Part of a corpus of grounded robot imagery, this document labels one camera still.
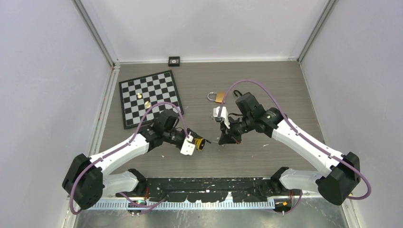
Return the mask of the yellow small padlock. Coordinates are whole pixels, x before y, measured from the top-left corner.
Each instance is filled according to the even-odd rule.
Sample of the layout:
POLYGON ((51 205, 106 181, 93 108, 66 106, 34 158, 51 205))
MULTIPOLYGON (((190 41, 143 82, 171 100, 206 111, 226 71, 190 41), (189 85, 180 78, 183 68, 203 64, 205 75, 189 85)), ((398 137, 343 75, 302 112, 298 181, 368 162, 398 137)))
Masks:
POLYGON ((206 143, 211 144, 211 141, 209 141, 205 138, 195 138, 194 139, 194 145, 195 145, 196 150, 198 150, 198 151, 203 150, 206 143))

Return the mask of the black Kaijing padlock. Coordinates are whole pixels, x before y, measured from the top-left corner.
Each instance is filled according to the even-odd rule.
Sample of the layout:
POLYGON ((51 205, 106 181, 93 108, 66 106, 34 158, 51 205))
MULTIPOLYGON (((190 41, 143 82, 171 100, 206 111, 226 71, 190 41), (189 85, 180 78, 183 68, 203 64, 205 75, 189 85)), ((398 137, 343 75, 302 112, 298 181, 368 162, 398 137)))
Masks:
POLYGON ((239 102, 241 102, 241 101, 244 101, 244 100, 247 99, 247 98, 249 97, 249 95, 250 95, 249 92, 247 92, 247 93, 242 93, 242 92, 239 91, 239 90, 234 90, 234 91, 233 91, 233 94, 234 94, 235 97, 237 98, 237 99, 236 99, 236 103, 239 103, 239 102))

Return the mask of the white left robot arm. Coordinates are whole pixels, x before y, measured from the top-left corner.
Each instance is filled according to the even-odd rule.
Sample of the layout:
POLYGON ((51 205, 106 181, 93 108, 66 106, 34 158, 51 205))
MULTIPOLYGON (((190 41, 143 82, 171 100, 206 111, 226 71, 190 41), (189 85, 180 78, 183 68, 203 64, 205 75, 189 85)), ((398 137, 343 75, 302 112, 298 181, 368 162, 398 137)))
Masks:
POLYGON ((163 143, 175 145, 183 155, 202 150, 205 139, 189 128, 178 130, 179 117, 173 110, 164 110, 151 124, 140 127, 134 138, 91 157, 84 154, 76 156, 62 188, 81 209, 88 209, 102 197, 117 193, 144 196, 147 180, 138 170, 129 169, 120 174, 113 174, 113 171, 163 143))

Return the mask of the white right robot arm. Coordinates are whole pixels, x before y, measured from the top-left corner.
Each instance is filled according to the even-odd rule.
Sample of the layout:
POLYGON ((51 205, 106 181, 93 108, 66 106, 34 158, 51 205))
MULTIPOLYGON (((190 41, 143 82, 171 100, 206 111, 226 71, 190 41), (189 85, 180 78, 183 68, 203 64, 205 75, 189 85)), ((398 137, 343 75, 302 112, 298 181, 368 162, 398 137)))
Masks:
POLYGON ((236 120, 224 106, 213 109, 212 117, 220 123, 220 145, 240 144, 243 134, 256 131, 291 148, 315 168, 315 171, 279 168, 269 179, 273 193, 283 195, 288 190, 307 190, 339 206, 361 181, 357 174, 360 161, 354 153, 342 154, 329 148, 282 115, 279 109, 265 109, 251 93, 242 95, 236 105, 241 112, 236 120))

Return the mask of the brass padlock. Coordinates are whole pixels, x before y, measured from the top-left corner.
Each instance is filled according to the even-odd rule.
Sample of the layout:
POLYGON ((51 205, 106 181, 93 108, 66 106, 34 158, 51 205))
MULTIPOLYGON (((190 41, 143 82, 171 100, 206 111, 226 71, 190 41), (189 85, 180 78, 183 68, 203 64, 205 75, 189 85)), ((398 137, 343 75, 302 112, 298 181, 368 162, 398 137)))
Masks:
POLYGON ((214 101, 216 103, 222 103, 224 100, 225 93, 224 92, 210 92, 207 94, 207 99, 209 101, 214 101))

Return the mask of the cream chess piece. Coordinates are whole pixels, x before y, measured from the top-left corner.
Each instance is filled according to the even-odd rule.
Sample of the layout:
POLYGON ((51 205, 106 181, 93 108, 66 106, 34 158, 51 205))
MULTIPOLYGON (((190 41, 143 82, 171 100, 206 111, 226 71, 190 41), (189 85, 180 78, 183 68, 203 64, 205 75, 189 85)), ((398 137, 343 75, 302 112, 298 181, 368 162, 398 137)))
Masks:
POLYGON ((146 102, 144 103, 144 106, 145 106, 146 109, 149 109, 149 108, 152 106, 152 104, 151 104, 151 102, 146 101, 146 102))

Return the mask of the black white chessboard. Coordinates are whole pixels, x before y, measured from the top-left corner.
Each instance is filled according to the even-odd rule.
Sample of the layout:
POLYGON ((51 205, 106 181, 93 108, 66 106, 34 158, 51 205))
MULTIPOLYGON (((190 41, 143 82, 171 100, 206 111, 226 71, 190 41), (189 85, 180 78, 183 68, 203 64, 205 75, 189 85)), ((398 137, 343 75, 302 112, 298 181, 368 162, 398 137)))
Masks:
POLYGON ((147 111, 146 101, 152 105, 161 102, 174 104, 184 114, 173 72, 171 70, 154 73, 119 82, 119 93, 122 108, 124 129, 135 128, 147 111))

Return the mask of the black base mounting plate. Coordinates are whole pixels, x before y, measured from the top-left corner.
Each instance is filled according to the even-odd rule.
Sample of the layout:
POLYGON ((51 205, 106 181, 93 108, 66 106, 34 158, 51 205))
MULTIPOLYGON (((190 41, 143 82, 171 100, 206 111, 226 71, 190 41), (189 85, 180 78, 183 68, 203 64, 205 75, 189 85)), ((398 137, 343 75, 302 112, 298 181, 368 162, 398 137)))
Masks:
POLYGON ((146 178, 134 191, 124 192, 128 197, 147 198, 152 202, 202 203, 223 202, 232 197, 233 202, 264 202, 269 197, 299 197, 301 190, 287 190, 269 178, 146 178))

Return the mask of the small black square box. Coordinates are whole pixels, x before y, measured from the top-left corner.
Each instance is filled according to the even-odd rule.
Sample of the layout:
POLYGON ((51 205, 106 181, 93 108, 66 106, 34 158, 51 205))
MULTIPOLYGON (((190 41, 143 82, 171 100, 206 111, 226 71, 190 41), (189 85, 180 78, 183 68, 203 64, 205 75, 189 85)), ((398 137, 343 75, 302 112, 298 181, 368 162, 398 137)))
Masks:
POLYGON ((179 67, 180 66, 180 57, 169 57, 168 58, 168 66, 169 67, 179 67))

